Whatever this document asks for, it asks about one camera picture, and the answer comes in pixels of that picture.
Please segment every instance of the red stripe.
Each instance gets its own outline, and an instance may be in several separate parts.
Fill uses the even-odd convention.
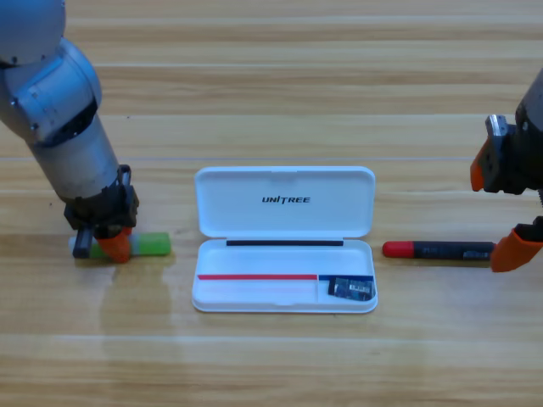
[[[316,274],[200,274],[199,280],[317,280]]]

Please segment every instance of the red marker cap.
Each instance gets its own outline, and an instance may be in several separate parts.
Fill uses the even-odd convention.
[[[399,259],[413,259],[415,257],[414,242],[386,242],[383,245],[385,257],[396,257]]]

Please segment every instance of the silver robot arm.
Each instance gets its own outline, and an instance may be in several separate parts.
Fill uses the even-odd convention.
[[[0,0],[0,120],[66,203],[74,256],[84,258],[92,237],[107,249],[136,225],[139,202],[98,118],[98,76],[63,38],[65,16],[63,0]]]

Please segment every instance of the wood grain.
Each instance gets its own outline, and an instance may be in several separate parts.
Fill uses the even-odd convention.
[[[174,253],[75,262],[63,204],[0,126],[0,404],[505,407],[543,404],[543,260],[505,275],[390,260],[392,239],[492,240],[533,192],[471,192],[484,118],[543,66],[535,0],[71,0],[101,113]],[[370,315],[194,310],[194,174],[210,165],[376,174]]]

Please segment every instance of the open box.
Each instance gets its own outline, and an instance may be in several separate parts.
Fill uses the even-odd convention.
[[[375,175],[364,167],[214,167],[195,176],[200,230],[194,307],[207,312],[365,313],[378,303]],[[371,299],[329,291],[372,282]]]

